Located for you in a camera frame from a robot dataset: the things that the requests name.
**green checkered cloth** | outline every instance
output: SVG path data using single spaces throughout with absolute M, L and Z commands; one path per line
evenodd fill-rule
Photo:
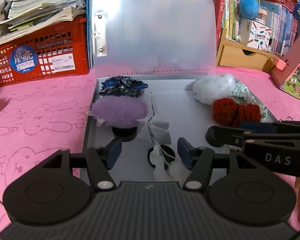
M 247 86 L 239 81 L 235 83 L 234 90 L 230 92 L 229 98 L 233 99 L 237 104 L 240 105 L 246 105 L 246 104 L 258 105 L 260 107 L 262 122 L 267 115 L 268 109 L 266 108 L 266 106 L 261 102 L 257 102 L 250 94 L 250 91 L 247 88 Z

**translucent plastic folder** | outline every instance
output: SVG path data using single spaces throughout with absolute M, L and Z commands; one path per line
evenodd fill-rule
M 91 17 L 98 78 L 215 71 L 211 0 L 92 0 Z

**purple fluffy ball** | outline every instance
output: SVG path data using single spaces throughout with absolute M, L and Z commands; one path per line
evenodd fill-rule
M 148 115 L 148 105 L 140 98 L 106 96 L 92 105 L 91 112 L 96 119 L 106 120 L 106 125 L 129 129 Z

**red knitted scrunchie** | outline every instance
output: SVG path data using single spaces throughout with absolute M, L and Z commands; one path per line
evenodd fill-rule
M 259 106 L 240 105 L 231 98 L 216 100 L 212 105 L 212 111 L 212 118 L 223 126 L 238 127 L 242 122 L 261 121 Z

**white cotton fluff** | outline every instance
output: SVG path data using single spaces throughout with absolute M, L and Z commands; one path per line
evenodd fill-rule
M 192 90 L 196 100 L 206 105 L 212 105 L 218 99 L 229 97 L 234 87 L 234 76 L 225 74 L 203 76 L 194 82 Z

